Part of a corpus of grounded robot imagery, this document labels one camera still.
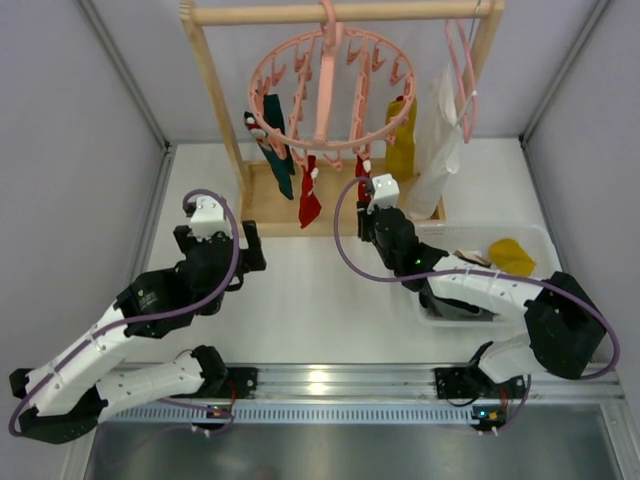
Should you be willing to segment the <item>red sock with pompom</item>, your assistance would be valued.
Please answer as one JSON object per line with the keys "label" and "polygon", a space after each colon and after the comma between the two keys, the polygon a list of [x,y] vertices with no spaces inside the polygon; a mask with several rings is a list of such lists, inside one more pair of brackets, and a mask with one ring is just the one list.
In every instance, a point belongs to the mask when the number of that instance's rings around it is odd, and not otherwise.
{"label": "red sock with pompom", "polygon": [[298,220],[301,229],[307,228],[320,215],[322,206],[318,200],[314,187],[319,170],[316,165],[316,157],[307,157],[307,168],[303,169],[301,193],[299,199]]}
{"label": "red sock with pompom", "polygon": [[354,176],[360,180],[360,184],[366,185],[371,178],[371,161],[368,153],[356,155]]}

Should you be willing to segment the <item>pink round clip hanger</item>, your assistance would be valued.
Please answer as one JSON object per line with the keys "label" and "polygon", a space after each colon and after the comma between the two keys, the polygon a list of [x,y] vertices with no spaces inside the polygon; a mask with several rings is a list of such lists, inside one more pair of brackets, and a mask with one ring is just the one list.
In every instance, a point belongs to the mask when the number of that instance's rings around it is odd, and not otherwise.
{"label": "pink round clip hanger", "polygon": [[[320,3],[327,14],[327,21],[315,31],[292,37],[273,49],[256,67],[249,82],[248,101],[257,123],[271,135],[271,141],[279,141],[289,147],[293,162],[307,167],[307,156],[310,150],[326,153],[325,160],[336,170],[342,168],[340,152],[350,150],[354,154],[368,153],[371,143],[382,139],[388,144],[395,142],[395,129],[406,122],[409,110],[416,101],[416,76],[407,55],[395,44],[373,32],[359,28],[348,28],[339,22],[332,2]],[[357,39],[359,47],[348,49],[348,64],[359,63],[355,79],[353,106],[350,119],[349,136],[346,141],[329,140],[329,125],[333,96],[336,90],[336,69],[341,56],[344,40]],[[389,84],[392,86],[402,82],[401,108],[392,115],[383,127],[375,132],[366,131],[366,116],[371,93],[371,75],[378,72],[385,63],[380,57],[381,50],[394,54]],[[285,133],[272,129],[264,120],[264,97],[281,82],[287,72],[287,65],[278,65],[278,57],[291,50],[294,52],[292,67],[297,75],[296,90],[293,94],[293,106],[285,117]],[[308,99],[308,83],[314,78],[312,61],[318,52],[319,74],[317,87],[317,104],[315,109],[315,125],[313,136],[303,140],[299,136],[298,124],[304,120],[304,102]]]}

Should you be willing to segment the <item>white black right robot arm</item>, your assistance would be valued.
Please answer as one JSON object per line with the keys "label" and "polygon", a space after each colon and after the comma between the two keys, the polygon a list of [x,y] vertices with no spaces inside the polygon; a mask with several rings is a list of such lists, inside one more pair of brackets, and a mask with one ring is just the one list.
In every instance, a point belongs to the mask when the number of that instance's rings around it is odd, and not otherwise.
{"label": "white black right robot arm", "polygon": [[574,277],[556,271],[521,281],[459,254],[419,240],[414,224],[396,207],[356,204],[358,236],[371,243],[420,306],[446,320],[514,321],[525,330],[483,343],[468,363],[447,374],[473,398],[517,377],[546,371],[580,379],[606,330]]}

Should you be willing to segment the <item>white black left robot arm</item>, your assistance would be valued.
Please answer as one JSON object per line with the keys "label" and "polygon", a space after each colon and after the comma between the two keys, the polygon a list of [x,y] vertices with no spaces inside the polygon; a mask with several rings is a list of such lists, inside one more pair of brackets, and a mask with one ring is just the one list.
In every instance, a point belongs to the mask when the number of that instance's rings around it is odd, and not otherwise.
{"label": "white black left robot arm", "polygon": [[49,363],[12,372],[11,391],[20,404],[9,421],[10,434],[63,444],[138,405],[228,393],[233,381],[213,346],[200,345],[144,369],[114,369],[138,349],[190,326],[195,316],[217,314],[225,293],[239,290],[245,274],[265,270],[256,223],[245,220],[242,228],[244,249],[224,231],[198,240],[190,227],[176,227],[181,261],[140,274],[96,324]]}

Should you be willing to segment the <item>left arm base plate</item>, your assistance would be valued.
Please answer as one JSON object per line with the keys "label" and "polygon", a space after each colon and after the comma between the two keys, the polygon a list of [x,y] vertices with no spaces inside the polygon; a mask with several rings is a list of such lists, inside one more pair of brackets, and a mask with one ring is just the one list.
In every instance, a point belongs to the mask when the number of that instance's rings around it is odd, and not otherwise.
{"label": "left arm base plate", "polygon": [[252,398],[258,386],[259,370],[254,367],[229,367],[225,380],[198,393],[199,398],[235,399]]}

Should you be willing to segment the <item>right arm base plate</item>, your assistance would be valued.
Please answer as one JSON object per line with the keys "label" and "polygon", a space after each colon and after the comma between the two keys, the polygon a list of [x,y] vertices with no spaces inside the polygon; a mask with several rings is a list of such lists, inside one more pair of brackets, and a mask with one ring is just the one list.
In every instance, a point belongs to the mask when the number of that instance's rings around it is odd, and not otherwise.
{"label": "right arm base plate", "polygon": [[434,371],[439,399],[499,399],[500,386],[476,367],[440,367]]}

